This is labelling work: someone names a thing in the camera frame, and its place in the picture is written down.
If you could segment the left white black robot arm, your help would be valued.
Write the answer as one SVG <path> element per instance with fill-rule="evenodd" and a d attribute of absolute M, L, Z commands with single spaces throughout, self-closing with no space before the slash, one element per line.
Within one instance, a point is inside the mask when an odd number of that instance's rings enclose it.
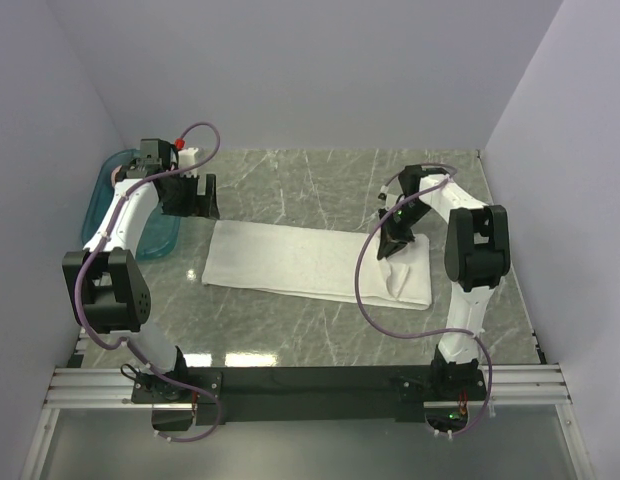
<path fill-rule="evenodd" d="M 215 175 L 195 172 L 208 160 L 182 137 L 142 140 L 138 156 L 114 174 L 114 196 L 97 232 L 62 261 L 79 325 L 103 350 L 128 349 L 141 364 L 134 382 L 168 402 L 195 402 L 205 393 L 181 350 L 149 320 L 152 301 L 136 251 L 156 208 L 168 216 L 219 219 Z"/>

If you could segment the white towel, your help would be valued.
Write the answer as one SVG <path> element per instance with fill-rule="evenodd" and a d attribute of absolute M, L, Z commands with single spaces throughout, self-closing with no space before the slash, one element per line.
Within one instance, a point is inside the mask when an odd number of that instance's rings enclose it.
<path fill-rule="evenodd" d="M 215 223 L 202 283 L 237 289 L 356 302 L 354 273 L 368 236 L 239 221 Z M 362 303 L 426 310 L 432 303 L 429 239 L 423 234 L 404 252 L 376 258 L 374 237 L 360 267 Z"/>

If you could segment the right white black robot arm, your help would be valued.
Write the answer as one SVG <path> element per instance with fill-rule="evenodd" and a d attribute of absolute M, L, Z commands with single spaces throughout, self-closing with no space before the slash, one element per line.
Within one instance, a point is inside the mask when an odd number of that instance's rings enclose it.
<path fill-rule="evenodd" d="M 485 386 L 479 372 L 477 344 L 488 303 L 510 270 L 508 216 L 500 205 L 477 200 L 453 180 L 451 166 L 435 164 L 404 167 L 396 178 L 401 194 L 388 199 L 383 186 L 379 198 L 379 260 L 392 258 L 415 242 L 412 227 L 428 212 L 447 224 L 444 267 L 451 281 L 451 300 L 444 333 L 435 349 L 429 390 L 441 399 Z"/>

